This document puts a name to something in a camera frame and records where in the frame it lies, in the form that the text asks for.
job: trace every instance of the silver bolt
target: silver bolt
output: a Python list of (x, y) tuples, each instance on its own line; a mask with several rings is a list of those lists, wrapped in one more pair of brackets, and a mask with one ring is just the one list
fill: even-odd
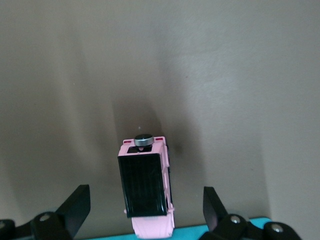
[(237, 217), (237, 216), (231, 216), (231, 222), (233, 222), (234, 224), (239, 224), (241, 221), (240, 221), (240, 218)]
[(279, 224), (272, 224), (271, 228), (273, 229), (273, 231), (277, 232), (277, 233), (282, 233), (284, 231), (284, 229), (282, 228), (282, 226), (280, 226)]
[(0, 221), (0, 229), (3, 229), (6, 226), (6, 224), (3, 221)]
[(40, 217), (40, 222), (44, 222), (45, 220), (48, 220), (50, 218), (50, 215), (49, 214), (44, 214)]

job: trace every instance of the gray surface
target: gray surface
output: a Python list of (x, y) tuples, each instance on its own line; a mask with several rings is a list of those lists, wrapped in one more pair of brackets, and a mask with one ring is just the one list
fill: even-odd
[(0, 217), (90, 184), (77, 237), (132, 232), (121, 142), (165, 135), (177, 227), (227, 209), (320, 230), (318, 1), (1, 1)]

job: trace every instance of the pink device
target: pink device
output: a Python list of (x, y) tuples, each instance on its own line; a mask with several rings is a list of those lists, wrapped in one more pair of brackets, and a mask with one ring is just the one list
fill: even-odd
[(165, 137), (142, 134), (124, 140), (118, 162), (124, 212), (131, 218), (136, 236), (140, 239), (171, 237), (175, 228), (175, 209)]

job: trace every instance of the blue surface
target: blue surface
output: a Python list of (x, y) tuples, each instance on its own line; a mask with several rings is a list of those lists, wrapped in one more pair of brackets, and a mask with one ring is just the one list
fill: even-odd
[[(264, 227), (266, 223), (271, 222), (271, 220), (266, 217), (253, 218), (250, 221), (253, 225), (261, 229)], [(208, 231), (207, 225), (176, 228), (173, 231), (172, 237), (166, 238), (166, 239), (167, 240), (198, 240), (207, 231)], [(119, 236), (94, 238), (94, 240), (138, 240), (138, 238), (136, 237), (135, 234), (127, 234), (127, 235), (119, 235)]]

